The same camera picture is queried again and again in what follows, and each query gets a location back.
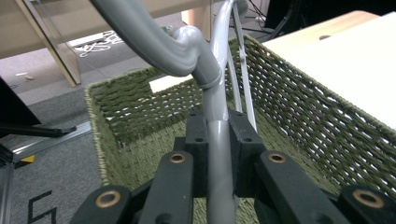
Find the basket weave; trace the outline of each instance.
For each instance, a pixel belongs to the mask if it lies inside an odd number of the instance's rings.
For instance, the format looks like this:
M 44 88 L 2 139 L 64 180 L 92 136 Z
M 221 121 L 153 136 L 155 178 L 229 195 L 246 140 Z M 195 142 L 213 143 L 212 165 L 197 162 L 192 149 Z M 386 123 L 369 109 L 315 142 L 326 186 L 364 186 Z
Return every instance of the basket weave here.
M 251 37 L 245 36 L 245 46 L 258 132 L 266 147 L 291 155 L 329 192 L 362 184 L 396 200 L 396 132 Z M 238 55 L 236 40 L 230 47 Z M 238 56 L 233 60 L 239 62 Z M 200 108 L 201 92 L 193 80 L 152 93 L 149 81 L 161 74 L 145 68 L 86 90 L 104 185 L 134 189 L 154 177 L 174 138 L 184 136 L 186 114 Z M 237 219 L 257 223 L 252 200 L 241 201 Z M 195 200 L 194 223 L 205 223 L 204 199 Z

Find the gray carpet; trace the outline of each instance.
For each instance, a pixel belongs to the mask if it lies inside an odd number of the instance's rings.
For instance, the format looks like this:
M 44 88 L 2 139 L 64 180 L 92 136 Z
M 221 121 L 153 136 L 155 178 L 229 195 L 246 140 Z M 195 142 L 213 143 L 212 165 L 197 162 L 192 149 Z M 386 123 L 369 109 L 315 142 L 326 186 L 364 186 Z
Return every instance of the gray carpet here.
M 83 90 L 29 107 L 44 124 L 41 126 L 68 128 L 88 120 Z M 27 143 L 26 140 L 32 142 L 39 138 L 14 135 L 2 139 L 14 146 Z M 90 133 L 41 151 L 35 154 L 34 163 L 14 171 L 11 223 L 67 223 L 84 199 L 99 186 Z
M 182 25 L 179 14 L 157 20 L 160 25 Z M 244 26 L 260 29 L 254 19 Z M 263 41 L 268 35 L 246 31 Z M 43 123 L 41 126 L 69 128 L 88 121 L 83 97 L 84 88 L 93 82 L 146 66 L 125 44 L 103 52 L 92 52 L 78 59 L 82 84 L 71 88 L 50 60 L 45 49 L 0 61 L 0 74 L 8 85 L 31 108 Z M 35 80 L 25 82 L 15 74 L 29 71 Z M 41 140 L 38 137 L 11 135 L 0 143 L 15 149 Z M 12 182 L 11 223 L 68 223 L 84 199 L 100 186 L 97 161 L 90 133 L 51 147 L 35 155 L 35 162 L 16 169 Z

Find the bolt hole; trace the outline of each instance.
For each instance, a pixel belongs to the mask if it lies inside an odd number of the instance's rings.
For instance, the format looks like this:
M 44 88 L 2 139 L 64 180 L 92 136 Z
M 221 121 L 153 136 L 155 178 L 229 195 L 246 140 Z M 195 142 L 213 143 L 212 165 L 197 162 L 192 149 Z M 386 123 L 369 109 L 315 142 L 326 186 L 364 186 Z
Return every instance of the bolt hole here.
M 96 206 L 101 208 L 108 208 L 120 201 L 120 193 L 116 190 L 109 190 L 103 192 L 96 198 Z
M 330 35 L 321 35 L 319 37 L 319 40 L 324 40 L 324 39 L 329 38 L 329 37 L 330 37 Z
M 173 154 L 169 158 L 169 161 L 171 161 L 172 163 L 182 163 L 185 160 L 186 160 L 186 157 L 182 154 Z
M 286 161 L 286 157 L 281 155 L 281 154 L 277 154 L 277 153 L 272 153 L 268 156 L 268 158 L 270 159 L 270 161 L 273 162 L 277 162 L 277 163 L 283 163 Z
M 373 208 L 382 208 L 384 201 L 376 194 L 369 190 L 356 189 L 353 191 L 353 197 L 360 203 Z
M 155 224 L 171 224 L 171 221 L 172 216 L 167 213 L 160 214 L 155 218 Z

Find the metal rod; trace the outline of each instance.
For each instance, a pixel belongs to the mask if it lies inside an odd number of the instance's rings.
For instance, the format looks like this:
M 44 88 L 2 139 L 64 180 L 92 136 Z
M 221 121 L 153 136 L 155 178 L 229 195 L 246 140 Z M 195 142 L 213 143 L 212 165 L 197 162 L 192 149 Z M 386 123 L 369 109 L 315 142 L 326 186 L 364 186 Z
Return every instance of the metal rod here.
M 233 99 L 235 101 L 235 110 L 242 113 L 241 94 L 239 93 L 238 80 L 236 79 L 235 67 L 233 66 L 233 55 L 231 54 L 230 46 L 228 47 L 228 71 L 231 77 L 231 84 L 233 85 Z
M 248 10 L 246 1 L 228 0 L 221 7 L 214 24 L 210 46 L 219 64 L 221 81 L 219 85 L 203 90 L 204 114 L 209 137 L 207 192 L 207 223 L 209 224 L 236 223 L 229 115 L 224 85 L 224 71 L 229 57 L 228 24 L 234 4 L 240 5 L 241 10 Z
M 75 131 L 69 129 L 51 129 L 42 127 L 32 127 L 27 125 L 0 123 L 0 133 L 12 133 L 18 135 L 39 136 L 39 137 L 61 137 Z
M 198 28 L 181 27 L 171 38 L 159 29 L 140 1 L 91 2 L 122 40 L 146 62 L 175 77 L 192 74 L 204 89 L 219 82 L 219 65 Z
M 242 71 L 242 80 L 244 85 L 245 102 L 247 104 L 247 118 L 250 124 L 253 126 L 254 130 L 257 131 L 256 119 L 254 117 L 254 111 L 253 111 L 253 102 L 250 93 L 250 84 L 248 80 L 248 65 L 247 65 L 247 56 L 245 53 L 244 37 L 242 33 L 241 22 L 239 20 L 238 8 L 236 7 L 236 5 L 233 6 L 233 21 L 235 23 L 235 32 L 239 43 L 239 58 L 241 60 L 241 71 Z
M 25 147 L 20 147 L 20 148 L 14 149 L 13 150 L 13 153 L 14 153 L 13 161 L 14 162 L 20 161 L 26 157 L 36 154 L 37 152 L 45 150 L 49 147 L 54 147 L 54 146 L 61 144 L 65 141 L 68 141 L 72 138 L 82 136 L 83 134 L 89 133 L 90 131 L 91 131 L 91 125 L 87 121 L 85 123 L 79 124 L 78 126 L 76 126 L 75 131 L 73 131 L 72 133 L 69 133 L 67 135 L 64 135 L 63 137 L 45 139 L 43 141 L 35 142 L 35 143 L 30 144 Z

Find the wire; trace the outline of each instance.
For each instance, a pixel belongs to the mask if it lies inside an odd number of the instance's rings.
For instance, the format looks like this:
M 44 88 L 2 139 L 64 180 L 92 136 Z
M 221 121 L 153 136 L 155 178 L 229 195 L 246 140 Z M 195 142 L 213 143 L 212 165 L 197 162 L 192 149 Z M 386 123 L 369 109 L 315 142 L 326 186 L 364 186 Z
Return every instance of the wire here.
M 249 29 L 249 28 L 242 28 L 242 30 L 247 30 L 247 31 L 253 31 L 253 32 L 259 32 L 259 33 L 264 33 L 270 35 L 272 32 L 270 31 L 265 31 L 265 30 L 255 30 L 255 29 Z
M 265 21 L 265 22 L 267 22 L 267 16 L 266 15 L 264 15 L 264 13 L 262 13 L 261 11 L 260 11 L 260 9 L 251 1 L 251 0 L 248 0 L 249 2 L 250 2 L 250 4 L 254 7 L 254 10 L 252 10 L 252 9 L 249 9 L 250 11 L 252 11 L 252 12 L 256 12 L 257 13 L 257 15 L 260 17 L 260 19 L 262 19 L 262 21 Z M 261 20 L 259 20 L 259 26 L 262 28 L 262 29 L 264 29 L 264 26 L 265 25 L 261 25 L 261 22 L 262 22 Z
M 85 58 L 90 52 L 98 52 L 111 49 L 111 46 L 109 46 L 110 44 L 115 45 L 123 43 L 122 39 L 114 31 L 103 32 L 103 37 L 105 38 L 105 40 L 103 41 L 97 41 L 92 44 L 87 44 L 83 47 L 77 47 L 74 49 L 78 51 L 83 51 L 83 53 L 81 53 L 79 57 Z

